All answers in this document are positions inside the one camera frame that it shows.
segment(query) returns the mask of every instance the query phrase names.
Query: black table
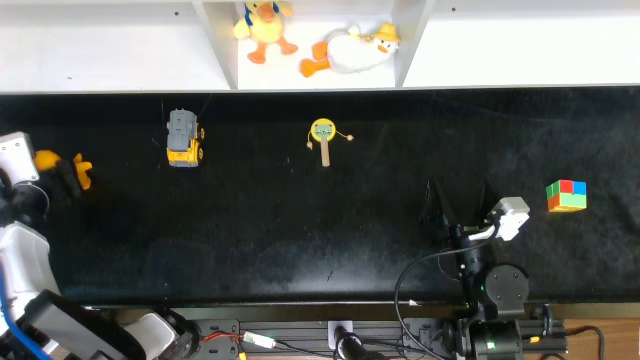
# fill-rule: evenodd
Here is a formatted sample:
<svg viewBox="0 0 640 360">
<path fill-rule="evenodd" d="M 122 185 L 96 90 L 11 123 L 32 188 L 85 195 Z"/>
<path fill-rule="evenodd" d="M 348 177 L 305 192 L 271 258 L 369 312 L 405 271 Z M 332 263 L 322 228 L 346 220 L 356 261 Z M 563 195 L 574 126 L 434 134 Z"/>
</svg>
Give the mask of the black table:
<svg viewBox="0 0 640 360">
<path fill-rule="evenodd" d="M 202 112 L 200 168 L 168 165 L 174 108 Z M 638 301 L 639 116 L 639 89 L 604 87 L 0 98 L 2 133 L 94 164 L 84 202 L 41 229 L 63 295 L 85 304 L 388 301 L 442 248 L 418 224 L 436 176 L 458 207 L 485 178 L 529 204 L 495 248 L 527 269 L 531 301 Z M 330 143 L 330 168 L 305 147 L 319 117 L 355 136 Z M 558 179 L 587 182 L 587 210 L 548 213 Z M 462 300 L 437 263 L 403 291 Z"/>
</svg>

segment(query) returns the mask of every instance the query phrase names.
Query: rubik's cube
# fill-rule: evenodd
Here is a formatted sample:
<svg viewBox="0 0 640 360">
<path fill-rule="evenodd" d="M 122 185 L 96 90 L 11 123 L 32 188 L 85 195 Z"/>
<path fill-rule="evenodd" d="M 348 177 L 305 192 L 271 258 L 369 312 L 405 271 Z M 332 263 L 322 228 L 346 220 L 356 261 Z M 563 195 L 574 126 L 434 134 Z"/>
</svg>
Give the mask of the rubik's cube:
<svg viewBox="0 0 640 360">
<path fill-rule="evenodd" d="M 587 208 L 587 184 L 558 180 L 547 186 L 547 204 L 551 212 L 584 210 Z"/>
</svg>

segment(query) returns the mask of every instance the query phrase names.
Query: toy construction vehicle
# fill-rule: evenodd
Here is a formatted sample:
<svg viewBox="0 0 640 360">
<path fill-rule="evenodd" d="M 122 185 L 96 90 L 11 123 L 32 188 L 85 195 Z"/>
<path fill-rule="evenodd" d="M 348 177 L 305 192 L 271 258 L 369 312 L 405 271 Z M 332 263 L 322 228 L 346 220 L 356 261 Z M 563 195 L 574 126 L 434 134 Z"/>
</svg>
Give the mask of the toy construction vehicle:
<svg viewBox="0 0 640 360">
<path fill-rule="evenodd" d="M 169 165 L 176 167 L 196 167 L 202 161 L 204 152 L 200 142 L 204 139 L 204 129 L 198 127 L 197 116 L 188 110 L 173 110 L 167 124 L 167 157 Z"/>
</svg>

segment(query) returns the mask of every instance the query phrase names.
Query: wooden floor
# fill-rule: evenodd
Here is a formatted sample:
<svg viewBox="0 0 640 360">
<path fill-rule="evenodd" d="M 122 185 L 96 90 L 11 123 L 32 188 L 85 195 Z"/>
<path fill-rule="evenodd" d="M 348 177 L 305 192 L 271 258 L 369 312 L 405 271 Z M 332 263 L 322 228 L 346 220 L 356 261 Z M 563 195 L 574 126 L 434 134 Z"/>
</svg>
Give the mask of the wooden floor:
<svg viewBox="0 0 640 360">
<path fill-rule="evenodd" d="M 597 326 L 605 337 L 605 359 L 640 359 L 640 319 L 565 320 L 567 329 L 585 325 Z M 599 360 L 598 335 L 587 331 L 569 338 L 569 353 L 561 354 L 566 360 Z M 526 360 L 537 360 L 541 355 L 527 355 Z M 274 360 L 273 357 L 251 356 L 251 360 Z M 313 356 L 287 357 L 286 360 L 315 360 Z"/>
</svg>

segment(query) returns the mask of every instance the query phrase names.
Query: white cabinet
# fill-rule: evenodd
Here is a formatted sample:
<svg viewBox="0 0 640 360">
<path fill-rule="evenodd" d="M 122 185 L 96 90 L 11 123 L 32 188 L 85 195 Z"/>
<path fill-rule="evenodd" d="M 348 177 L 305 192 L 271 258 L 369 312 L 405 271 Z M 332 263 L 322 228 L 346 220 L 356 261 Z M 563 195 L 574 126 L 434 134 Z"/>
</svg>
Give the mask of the white cabinet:
<svg viewBox="0 0 640 360">
<path fill-rule="evenodd" d="M 380 90 L 640 83 L 640 1 L 293 0 L 267 61 L 237 41 L 241 2 L 0 0 L 0 93 Z M 383 22 L 393 61 L 305 78 L 332 30 Z"/>
</svg>

